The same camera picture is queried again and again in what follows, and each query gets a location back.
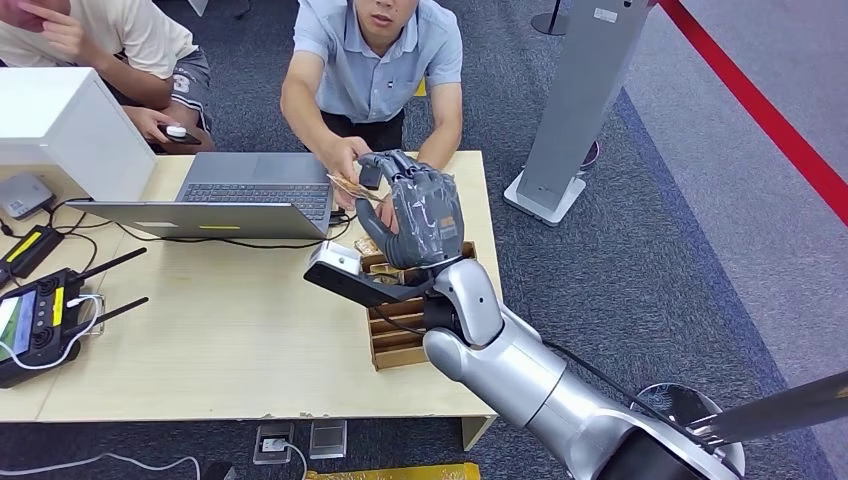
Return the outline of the person's left hand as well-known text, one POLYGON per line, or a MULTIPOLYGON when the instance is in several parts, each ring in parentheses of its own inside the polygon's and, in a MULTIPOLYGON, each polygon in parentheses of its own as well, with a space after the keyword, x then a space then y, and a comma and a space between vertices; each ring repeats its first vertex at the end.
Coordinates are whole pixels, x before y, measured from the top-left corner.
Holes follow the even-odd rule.
POLYGON ((392 203, 392 195, 387 194, 376 206, 375 214, 381 222, 392 232, 397 234, 399 231, 398 221, 395 209, 392 203))

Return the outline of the person's right hand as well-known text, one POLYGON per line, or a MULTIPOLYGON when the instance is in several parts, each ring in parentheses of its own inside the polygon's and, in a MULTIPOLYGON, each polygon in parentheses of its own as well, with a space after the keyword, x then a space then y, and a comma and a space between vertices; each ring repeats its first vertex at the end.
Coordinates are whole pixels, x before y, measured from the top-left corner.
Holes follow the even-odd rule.
POLYGON ((332 132, 323 134, 315 147, 316 156, 327 171, 351 184, 359 183, 357 161, 362 154, 372 150, 360 137, 341 137, 332 132))

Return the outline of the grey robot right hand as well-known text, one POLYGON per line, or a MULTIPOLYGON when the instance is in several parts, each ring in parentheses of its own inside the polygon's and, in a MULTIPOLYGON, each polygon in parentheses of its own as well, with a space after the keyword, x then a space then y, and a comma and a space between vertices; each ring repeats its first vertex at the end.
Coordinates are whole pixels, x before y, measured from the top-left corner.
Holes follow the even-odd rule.
POLYGON ((393 232, 365 198, 355 211, 365 232, 396 268, 429 268, 461 256, 464 221, 454 177, 400 150, 370 152, 358 158, 363 174, 376 171, 390 187, 398 221, 393 232))

